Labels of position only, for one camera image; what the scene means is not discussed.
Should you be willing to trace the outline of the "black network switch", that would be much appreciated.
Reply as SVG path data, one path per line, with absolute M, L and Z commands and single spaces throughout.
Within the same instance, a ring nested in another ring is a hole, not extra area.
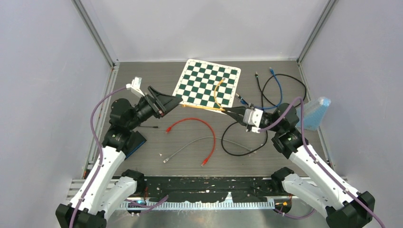
M 146 143 L 146 141 L 146 138 L 140 132 L 132 132 L 122 149 L 125 154 L 125 159 L 128 159 L 135 151 Z

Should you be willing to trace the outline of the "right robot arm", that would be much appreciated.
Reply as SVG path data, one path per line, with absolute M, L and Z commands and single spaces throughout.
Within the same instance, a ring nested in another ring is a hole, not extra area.
M 331 228 L 362 228 L 374 218 L 375 199 L 367 191 L 360 192 L 342 179 L 315 152 L 296 125 L 296 108 L 281 104 L 273 113 L 255 107 L 225 107 L 227 114 L 246 127 L 247 132 L 273 131 L 276 150 L 297 165 L 313 183 L 308 183 L 291 169 L 284 167 L 272 174 L 274 193 L 290 193 L 321 214 Z

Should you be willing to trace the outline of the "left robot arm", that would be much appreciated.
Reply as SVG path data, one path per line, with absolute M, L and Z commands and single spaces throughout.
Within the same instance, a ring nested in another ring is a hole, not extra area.
M 152 86 L 148 94 L 140 90 L 138 104 L 120 98 L 112 102 L 110 127 L 102 142 L 94 134 L 98 158 L 77 194 L 68 204 L 60 204 L 56 217 L 62 228 L 104 228 L 111 215 L 131 195 L 142 196 L 146 182 L 144 174 L 134 170 L 122 173 L 117 183 L 107 190 L 121 163 L 137 151 L 146 139 L 135 128 L 150 117 L 162 118 L 176 108 L 182 98 L 158 92 Z

